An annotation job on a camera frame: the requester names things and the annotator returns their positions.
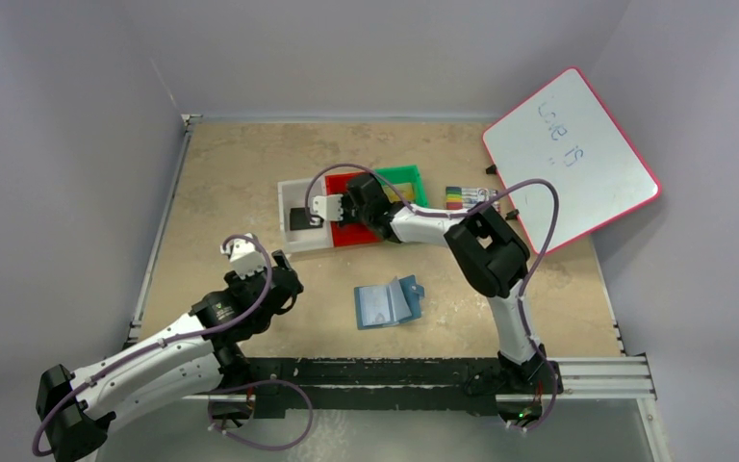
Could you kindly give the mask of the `blue card holder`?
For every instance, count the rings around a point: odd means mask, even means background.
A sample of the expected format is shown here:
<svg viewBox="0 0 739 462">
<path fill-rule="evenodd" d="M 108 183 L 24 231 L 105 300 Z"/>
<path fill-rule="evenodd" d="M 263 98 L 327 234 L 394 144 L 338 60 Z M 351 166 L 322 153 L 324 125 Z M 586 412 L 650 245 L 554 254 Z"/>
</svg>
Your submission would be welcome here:
<svg viewBox="0 0 739 462">
<path fill-rule="evenodd" d="M 415 275 L 394 278 L 387 284 L 353 290 L 359 330 L 391 327 L 421 318 L 425 290 Z"/>
</svg>

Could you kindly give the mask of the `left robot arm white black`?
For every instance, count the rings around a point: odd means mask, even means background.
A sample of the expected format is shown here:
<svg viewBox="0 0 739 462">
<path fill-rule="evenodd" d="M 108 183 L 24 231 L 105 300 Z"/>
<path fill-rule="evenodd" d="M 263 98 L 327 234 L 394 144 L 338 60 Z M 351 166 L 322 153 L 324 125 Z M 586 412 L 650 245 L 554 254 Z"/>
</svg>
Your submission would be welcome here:
<svg viewBox="0 0 739 462">
<path fill-rule="evenodd" d="M 303 285 L 281 250 L 236 244 L 224 254 L 233 268 L 223 288 L 202 296 L 161 331 L 90 366 L 72 371 L 57 365 L 41 375 L 34 456 L 80 461 L 112 431 L 174 400 L 248 393 L 274 383 L 258 377 L 240 344 L 289 312 Z"/>
</svg>

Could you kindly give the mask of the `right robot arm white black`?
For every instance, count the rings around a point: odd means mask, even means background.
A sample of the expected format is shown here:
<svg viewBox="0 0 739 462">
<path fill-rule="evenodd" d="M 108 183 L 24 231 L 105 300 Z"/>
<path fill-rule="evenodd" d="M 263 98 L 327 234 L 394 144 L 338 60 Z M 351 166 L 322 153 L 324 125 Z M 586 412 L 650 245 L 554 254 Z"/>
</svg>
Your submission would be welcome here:
<svg viewBox="0 0 739 462">
<path fill-rule="evenodd" d="M 466 281 L 491 308 L 497 330 L 500 375 L 508 384 L 562 391 L 560 372 L 532 330 L 525 301 L 529 249 L 490 205 L 465 213 L 392 202 L 370 173 L 346 183 L 346 215 L 383 241 L 447 248 Z"/>
</svg>

